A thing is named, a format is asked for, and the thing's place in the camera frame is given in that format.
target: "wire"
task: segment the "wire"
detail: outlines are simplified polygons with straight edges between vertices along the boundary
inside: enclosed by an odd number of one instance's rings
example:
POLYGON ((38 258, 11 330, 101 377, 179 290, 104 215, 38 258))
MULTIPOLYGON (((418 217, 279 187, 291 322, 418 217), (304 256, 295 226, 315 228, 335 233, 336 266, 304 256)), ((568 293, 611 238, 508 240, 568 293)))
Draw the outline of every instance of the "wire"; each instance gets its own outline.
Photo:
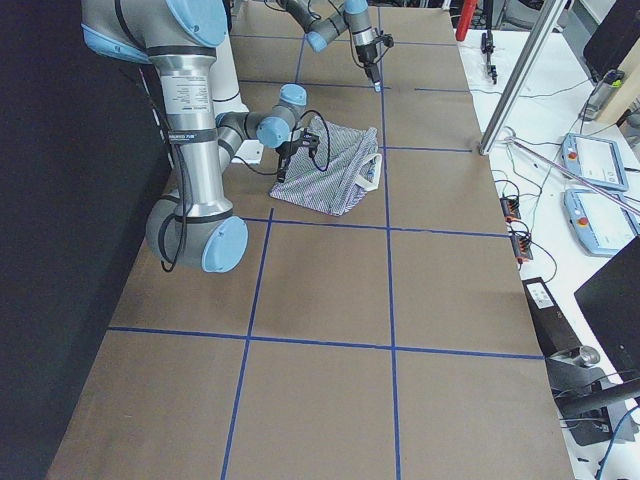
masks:
POLYGON ((553 257, 553 255, 551 255, 549 253, 549 250, 544 248, 542 245, 540 245, 539 243, 534 242, 533 240, 531 240, 531 244, 535 245, 540 250, 542 250, 544 253, 546 253, 549 256, 549 258, 551 259, 551 261, 553 262, 553 275, 551 275, 551 278, 549 278, 549 280, 544 280, 544 283, 550 283, 551 280, 556 278, 556 274, 558 273, 558 262, 556 262, 556 259, 553 257))
MULTIPOLYGON (((638 107, 638 108, 636 108, 636 109, 632 110, 632 111, 631 111, 631 112, 629 112, 629 113, 626 113, 626 114, 625 114, 625 115, 623 115, 623 116, 625 116, 625 117, 630 117, 631 115, 634 115, 634 114, 638 113, 639 111, 640 111, 640 107, 638 107)), ((618 124, 618 122, 614 122, 614 123, 612 123, 611 125, 607 125, 606 127, 601 128, 600 130, 597 130, 597 131, 595 131, 595 132, 593 132, 593 133, 590 133, 589 135, 591 135, 591 136, 593 136, 593 135, 597 135, 597 134, 599 134, 599 133, 601 133, 601 132, 604 132, 604 131, 605 131, 605 130, 607 130, 608 128, 615 127, 617 124, 618 124)))
POLYGON ((322 19, 322 17, 320 15, 318 15, 316 12, 311 10, 311 0, 307 0, 307 12, 311 16, 311 18, 313 18, 314 20, 321 20, 322 19))
POLYGON ((507 175, 507 172, 505 172, 504 170, 498 170, 496 168, 491 169, 492 172, 498 172, 504 175, 505 180, 509 180, 509 175, 507 175))
POLYGON ((526 143, 528 145, 555 145, 556 147, 559 147, 560 145, 562 145, 561 143, 558 142, 530 142, 529 140, 525 140, 523 138, 518 137, 518 140, 520 140, 523 143, 526 143))
MULTIPOLYGON (((573 90, 574 88, 579 87, 580 85, 590 82, 591 80, 586 79, 586 80, 582 80, 580 83, 576 83, 575 85, 568 87, 568 88, 563 88, 562 90, 557 90, 553 93, 540 93, 537 95, 519 95, 520 98, 541 98, 541 97, 553 97, 554 95, 557 95, 559 93, 563 93, 563 92, 568 92, 569 90, 573 90)), ((503 92, 493 92, 493 91, 489 91, 489 90, 481 90, 478 88, 473 88, 471 90, 469 90, 470 92, 480 92, 480 93, 487 93, 490 95, 502 95, 503 92)))
MULTIPOLYGON (((576 125, 576 123, 578 122, 578 120, 580 119, 580 117, 576 117, 576 119, 573 121, 573 123, 571 124, 571 126, 568 128, 568 131, 570 132, 571 130, 573 130, 573 127, 576 125)), ((562 151, 562 147, 558 148, 558 150, 556 151, 556 154, 553 156, 553 162, 556 162, 556 159, 558 158, 558 155, 560 155, 560 152, 562 151)), ((547 174, 545 175, 544 179, 542 180, 542 183, 540 184, 540 195, 538 196, 538 198, 536 199, 536 203, 533 207, 533 212, 532 212, 532 216, 533 219, 531 221, 531 231, 533 231, 533 228, 536 225, 536 215, 538 213, 538 205, 540 204, 540 200, 542 199, 542 191, 544 190, 544 186, 546 185, 547 181, 549 180, 549 177, 551 176, 551 171, 553 170, 552 166, 549 166, 549 169, 547 170, 547 174)))
MULTIPOLYGON (((142 71, 142 69, 138 69, 138 72, 140 74, 140 76, 142 77, 143 82, 145 81, 144 78, 144 72, 142 71)), ((156 113, 156 116, 158 117, 158 119, 160 120, 160 122, 162 123, 162 126, 167 130, 167 133, 170 132, 172 130, 171 125, 169 124, 169 120, 166 117, 166 115, 164 114, 164 112, 158 107, 158 104, 155 102, 155 100, 153 99, 153 97, 151 96, 151 93, 149 93, 149 91, 146 89, 145 85, 141 85, 137 80, 135 80, 134 78, 132 78, 131 76, 129 76, 126 72, 124 72, 123 70, 120 69, 120 73, 122 75, 124 75, 124 77, 129 80, 131 83, 133 83, 136 87, 138 87, 138 89, 143 93, 143 95, 145 96, 145 98, 147 99, 147 101, 149 102, 151 109, 156 113)), ((184 159, 184 155, 182 153, 182 150, 180 148, 180 145, 173 145, 173 150, 169 152, 169 154, 173 157, 174 159, 174 164, 176 163, 175 159, 177 157, 177 164, 178 164, 178 173, 179 173, 179 177, 180 177, 180 204, 182 206, 182 221, 181 221, 181 226, 180 226, 180 239, 178 240, 178 247, 176 248, 176 252, 173 256, 173 259, 169 261, 170 266, 167 267, 164 260, 160 261, 160 265, 162 266, 162 269, 167 272, 170 273, 173 271, 173 269, 175 268, 177 262, 178 262, 178 257, 180 256, 180 254, 184 251, 185 246, 187 244, 187 216, 189 215, 189 213, 191 212, 191 209, 193 208, 193 204, 189 205, 189 208, 187 208, 187 179, 189 179, 189 191, 191 191, 192 187, 191 187, 191 179, 189 178, 189 170, 187 167, 187 162, 184 159)))
POLYGON ((607 460, 609 459, 609 454, 611 453, 611 449, 613 448, 613 443, 615 442, 616 437, 618 436, 618 432, 620 431, 620 427, 622 426, 622 422, 624 422, 627 418, 629 418, 633 412, 638 410, 638 408, 640 408, 640 405, 636 405, 631 410, 629 410, 627 413, 625 413, 622 416, 622 418, 620 419, 620 421, 618 422, 618 424, 616 425, 616 428, 613 430, 613 434, 611 435, 611 440, 609 441, 609 446, 607 447, 607 451, 604 454, 604 457, 602 457, 602 460, 600 461, 600 469, 596 473, 596 480, 601 480, 602 479, 602 472, 604 471, 604 467, 607 465, 607 460))
POLYGON ((322 122, 322 125, 324 126, 324 129, 327 132, 327 163, 326 165, 324 167, 318 166, 318 164, 316 163, 316 159, 314 157, 311 157, 311 161, 313 162, 313 166, 316 167, 318 171, 326 172, 329 169, 329 163, 331 162, 331 135, 329 134, 329 126, 327 125, 327 122, 322 116, 322 114, 317 110, 307 110, 302 115, 300 115, 300 120, 302 120, 304 117, 306 117, 310 113, 315 113, 320 118, 320 121, 322 122))
POLYGON ((573 90, 574 88, 579 87, 580 85, 583 85, 587 82, 591 82, 590 79, 586 79, 586 80, 582 80, 579 83, 576 83, 575 85, 568 87, 568 88, 563 88, 562 90, 558 90, 556 92, 553 93, 541 93, 539 95, 520 95, 522 98, 540 98, 540 97, 553 97, 554 95, 557 95, 559 93, 563 93, 563 92, 568 92, 569 90, 573 90))
POLYGON ((493 183, 506 183, 508 185, 512 185, 516 189, 516 197, 520 196, 520 188, 511 180, 499 178, 498 180, 494 180, 493 183))
POLYGON ((242 163, 245 164, 245 166, 251 170, 253 173, 257 173, 258 175, 264 175, 265 177, 269 177, 269 176, 273 176, 273 175, 277 175, 278 172, 261 172, 260 170, 257 170, 255 168, 253 168, 244 158, 239 157, 238 155, 234 155, 233 158, 237 158, 238 160, 240 160, 242 163))
POLYGON ((490 95, 502 95, 502 92, 490 92, 488 90, 480 90, 479 88, 472 88, 469 91, 470 92, 487 93, 487 94, 490 94, 490 95))
POLYGON ((327 0, 329 2, 329 5, 331 5, 333 7, 333 9, 336 11, 336 13, 338 15, 342 15, 342 13, 340 12, 340 9, 338 7, 336 7, 336 4, 333 3, 331 0, 327 0))
POLYGON ((187 209, 186 178, 188 178, 188 175, 189 175, 187 170, 187 163, 184 160, 184 155, 182 154, 180 145, 174 145, 174 148, 175 148, 175 152, 177 154, 176 156, 178 157, 178 162, 180 165, 180 168, 178 168, 178 171, 180 173, 180 186, 181 186, 181 193, 182 193, 182 195, 180 195, 180 204, 182 206, 182 221, 180 224, 180 239, 178 240, 178 247, 176 248, 176 252, 173 256, 173 259, 171 259, 170 261, 171 265, 167 267, 167 265, 164 263, 164 260, 160 261, 162 270, 164 270, 166 273, 173 272, 173 269, 178 264, 178 257, 185 249, 185 246, 187 244, 187 216, 189 215, 189 213, 191 212, 191 209, 193 208, 193 204, 191 204, 187 209))
POLYGON ((507 144, 507 156, 509 157, 509 160, 511 161, 511 168, 513 169, 513 173, 515 173, 518 177, 520 177, 523 180, 526 180, 527 182, 529 182, 531 185, 534 185, 537 189, 538 189, 538 197, 540 195, 542 195, 542 187, 540 185, 538 185, 536 182, 534 182, 533 180, 529 180, 527 177, 525 177, 524 175, 520 175, 518 173, 518 171, 516 170, 516 162, 513 158, 513 152, 511 151, 511 148, 509 146, 509 144, 507 144))
POLYGON ((269 5, 269 3, 267 2, 267 0, 262 0, 262 3, 264 3, 265 7, 267 7, 269 10, 273 10, 274 12, 284 12, 287 13, 287 11, 283 8, 275 8, 272 7, 271 5, 269 5))

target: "label sticker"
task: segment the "label sticker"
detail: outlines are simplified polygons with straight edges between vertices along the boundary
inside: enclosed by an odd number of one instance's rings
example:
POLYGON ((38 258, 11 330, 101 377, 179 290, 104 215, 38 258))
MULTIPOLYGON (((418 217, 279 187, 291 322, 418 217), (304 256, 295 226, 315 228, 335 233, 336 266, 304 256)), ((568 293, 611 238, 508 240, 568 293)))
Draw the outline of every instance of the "label sticker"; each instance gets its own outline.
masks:
POLYGON ((211 113, 207 77, 202 75, 174 75, 162 77, 167 114, 211 113))
POLYGON ((527 285, 527 289, 533 301, 538 305, 538 308, 553 307, 553 300, 551 300, 551 297, 549 297, 549 294, 544 289, 544 285, 541 283, 530 283, 527 285))

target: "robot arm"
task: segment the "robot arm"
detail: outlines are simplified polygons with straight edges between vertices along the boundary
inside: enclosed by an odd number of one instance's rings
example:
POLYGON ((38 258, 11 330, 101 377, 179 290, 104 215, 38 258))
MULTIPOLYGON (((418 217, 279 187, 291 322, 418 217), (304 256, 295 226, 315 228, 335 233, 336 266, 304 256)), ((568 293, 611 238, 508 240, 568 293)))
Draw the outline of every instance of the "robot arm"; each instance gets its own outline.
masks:
MULTIPOLYGON (((379 87, 376 45, 383 40, 371 28, 365 0, 347 0, 344 12, 322 22, 295 0, 287 5, 316 50, 350 27, 358 57, 379 87)), ((153 64, 160 77, 178 189, 158 200, 149 215, 151 250, 170 264, 168 271, 176 264, 231 270, 244 254, 248 231, 224 195, 222 173, 251 139, 280 154, 279 180, 299 147, 313 154, 317 138, 301 127, 306 91, 285 85, 269 112, 247 111, 222 0, 82 0, 82 12, 89 48, 153 64)))
POLYGON ((313 12, 308 0, 277 0, 307 34, 307 41, 315 52, 321 52, 347 29, 356 49, 358 60, 377 92, 380 91, 380 53, 378 45, 393 47, 393 37, 378 32, 371 26, 366 0, 346 0, 328 18, 313 12))

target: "blue joint cap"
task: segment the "blue joint cap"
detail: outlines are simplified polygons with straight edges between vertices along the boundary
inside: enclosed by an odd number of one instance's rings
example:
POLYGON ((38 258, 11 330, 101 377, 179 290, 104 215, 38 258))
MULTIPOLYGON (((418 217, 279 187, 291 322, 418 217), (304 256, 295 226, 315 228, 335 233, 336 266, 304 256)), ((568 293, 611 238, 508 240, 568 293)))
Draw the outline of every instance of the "blue joint cap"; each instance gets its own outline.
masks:
POLYGON ((265 118, 257 129, 258 140, 269 148, 278 148, 289 138, 290 134, 289 125, 280 117, 265 118))
POLYGON ((110 38, 93 28, 82 24, 84 43, 99 55, 117 58, 126 62, 151 63, 146 53, 126 43, 110 38))
POLYGON ((305 107, 307 105, 307 91, 300 85, 287 83, 280 89, 280 100, 298 107, 305 107))
POLYGON ((244 255, 249 240, 247 224, 240 217, 229 217, 213 231, 202 252, 205 272, 224 273, 233 269, 244 255))
POLYGON ((344 2, 344 11, 349 15, 357 15, 369 8, 367 0, 347 0, 344 2))
POLYGON ((307 43, 311 45, 311 48, 316 53, 320 53, 327 48, 327 41, 318 32, 307 33, 307 43))

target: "blue tape grid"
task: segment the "blue tape grid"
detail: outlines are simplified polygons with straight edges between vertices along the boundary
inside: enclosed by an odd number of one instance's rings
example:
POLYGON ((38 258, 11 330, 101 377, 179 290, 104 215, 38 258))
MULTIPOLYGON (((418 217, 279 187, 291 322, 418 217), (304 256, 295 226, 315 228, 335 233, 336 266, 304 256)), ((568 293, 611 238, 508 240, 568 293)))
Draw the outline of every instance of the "blue tape grid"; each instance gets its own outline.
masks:
MULTIPOLYGON (((378 7, 378 28, 382 30, 382 12, 378 7)), ((300 77, 300 68, 302 65, 302 58, 304 54, 304 37, 279 37, 279 36, 264 36, 264 35, 232 35, 236 37, 251 37, 251 38, 270 38, 270 39, 287 39, 287 40, 301 40, 300 53, 298 56, 298 62, 296 65, 296 72, 294 82, 298 82, 300 77)), ((398 44, 410 44, 410 45, 431 45, 441 47, 454 47, 455 44, 436 44, 426 42, 396 42, 398 44)), ((510 359, 525 359, 525 360, 543 360, 544 357, 539 355, 525 355, 515 353, 499 353, 499 352, 481 352, 481 351, 466 351, 466 350, 452 350, 452 349, 436 349, 436 348, 422 348, 412 346, 400 346, 396 344, 395 333, 395 311, 394 311, 394 291, 393 291, 393 264, 392 264, 392 238, 391 232, 414 232, 414 233, 433 233, 433 234, 447 234, 447 235, 471 235, 471 236, 483 236, 483 237, 499 237, 508 238, 507 234, 492 234, 481 232, 462 232, 462 231, 448 231, 448 230, 434 230, 434 229, 418 229, 418 228, 402 228, 392 227, 390 221, 390 201, 388 191, 388 172, 387 172, 387 151, 388 150, 423 150, 423 151, 446 151, 446 152, 463 152, 469 153, 470 149, 455 149, 455 148, 429 148, 429 147, 398 147, 388 146, 386 141, 386 117, 385 117, 385 98, 384 91, 389 87, 384 86, 384 68, 383 61, 380 62, 380 74, 382 79, 382 92, 380 94, 380 104, 382 112, 382 154, 383 154, 383 166, 385 177, 385 226, 372 226, 372 225, 350 225, 350 224, 324 224, 324 223, 312 223, 301 222, 292 220, 276 220, 273 218, 274 209, 272 208, 269 213, 268 219, 259 218, 246 218, 248 221, 265 222, 267 223, 267 229, 264 239, 264 245, 262 249, 262 257, 260 259, 260 267, 258 270, 258 278, 256 280, 256 287, 254 292, 253 304, 251 308, 251 315, 249 319, 249 326, 247 328, 246 335, 227 334, 227 333, 215 333, 215 332, 197 332, 197 331, 181 331, 181 330, 165 330, 165 329, 149 329, 149 328, 137 328, 137 327, 109 327, 108 330, 113 332, 129 332, 129 333, 145 333, 145 334, 159 334, 159 335, 178 335, 178 336, 191 336, 191 337, 205 337, 205 338, 218 338, 218 339, 232 339, 238 341, 244 341, 244 351, 242 356, 242 363, 240 366, 240 372, 238 376, 238 383, 236 386, 236 393, 234 398, 233 410, 229 424, 229 432, 227 435, 227 444, 225 447, 225 455, 222 466, 220 478, 226 480, 227 472, 230 461, 231 448, 233 445, 233 436, 235 432, 235 425, 238 416, 238 410, 240 407, 240 401, 242 397, 242 387, 246 372, 247 361, 249 358, 249 352, 251 342, 270 342, 270 343, 288 343, 288 344, 300 344, 300 345, 317 345, 326 347, 337 348, 352 348, 352 349, 373 349, 389 351, 391 355, 391 376, 392 376, 392 389, 393 389, 393 418, 394 418, 394 441, 395 441, 395 458, 396 458, 396 480, 402 478, 402 465, 401 465, 401 445, 400 445, 400 422, 399 422, 399 406, 398 406, 398 375, 397 375, 397 352, 411 352, 422 354, 445 354, 445 355, 463 355, 463 356, 475 356, 475 357, 494 357, 494 358, 510 358, 510 359), (260 296, 260 287, 262 282, 262 275, 264 271, 267 249, 269 244, 269 238, 271 234, 271 227, 273 224, 293 224, 293 225, 315 225, 325 227, 336 228, 360 228, 360 229, 375 229, 385 230, 387 240, 387 269, 388 269, 388 285, 389 285, 389 321, 390 321, 390 345, 376 345, 366 343, 349 343, 349 342, 334 342, 334 341, 320 341, 320 340, 308 340, 308 339, 295 339, 295 338, 279 338, 279 337, 265 337, 265 336, 253 336, 253 325, 255 321, 255 314, 260 296)), ((269 81, 251 81, 244 80, 245 83, 267 83, 267 84, 280 84, 281 82, 269 82, 269 81)), ((356 86, 356 85, 333 85, 333 84, 313 84, 307 85, 313 86, 327 86, 327 87, 349 87, 349 88, 372 88, 370 86, 356 86)), ((443 92, 466 92, 465 90, 446 90, 446 89, 419 89, 424 91, 443 91, 443 92)))

